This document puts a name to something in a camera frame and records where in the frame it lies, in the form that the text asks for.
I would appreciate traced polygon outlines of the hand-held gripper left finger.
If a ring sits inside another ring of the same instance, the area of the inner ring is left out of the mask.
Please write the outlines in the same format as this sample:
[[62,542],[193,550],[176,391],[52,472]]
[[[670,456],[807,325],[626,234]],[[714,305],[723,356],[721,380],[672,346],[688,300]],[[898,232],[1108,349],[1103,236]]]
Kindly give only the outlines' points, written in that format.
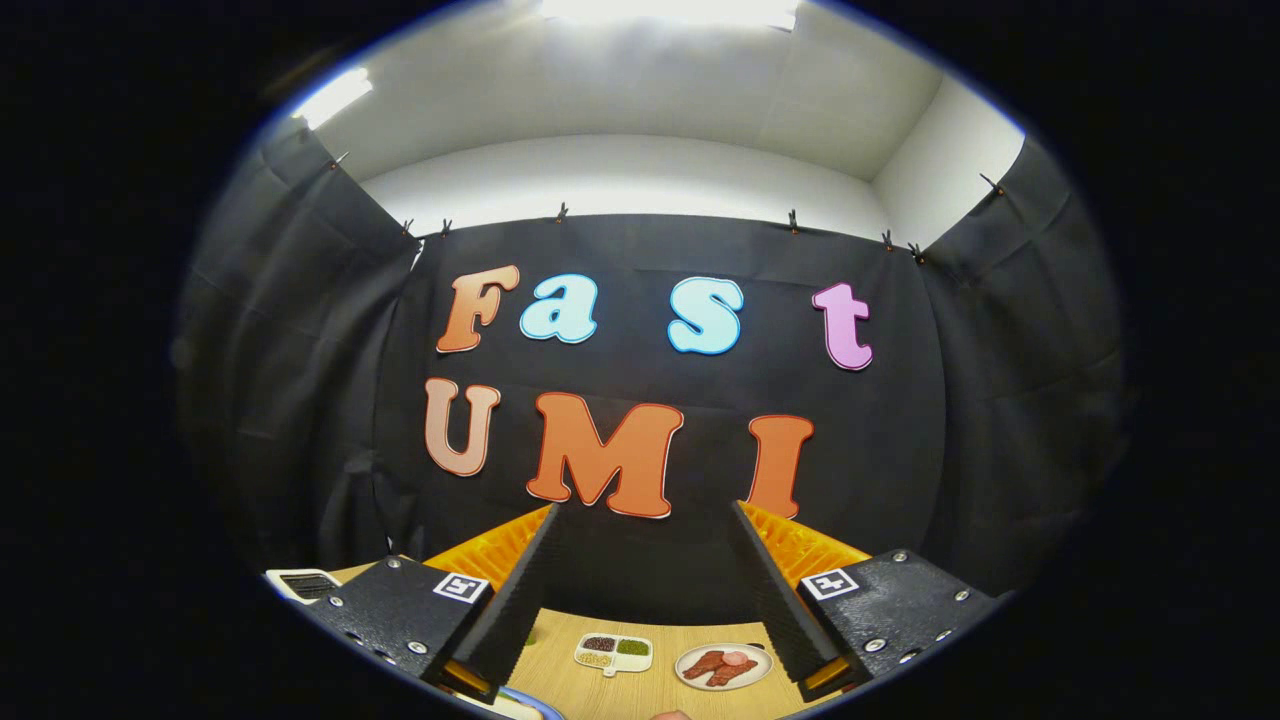
[[541,611],[559,514],[549,503],[422,562],[387,556],[305,610],[394,670],[490,705]]

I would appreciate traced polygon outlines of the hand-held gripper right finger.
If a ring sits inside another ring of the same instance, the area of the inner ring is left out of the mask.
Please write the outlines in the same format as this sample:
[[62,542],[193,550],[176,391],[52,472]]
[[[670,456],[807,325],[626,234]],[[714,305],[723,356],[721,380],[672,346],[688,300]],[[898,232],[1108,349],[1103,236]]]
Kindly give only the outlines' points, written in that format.
[[869,555],[744,501],[731,527],[756,614],[806,702],[927,659],[1001,606],[911,550]]

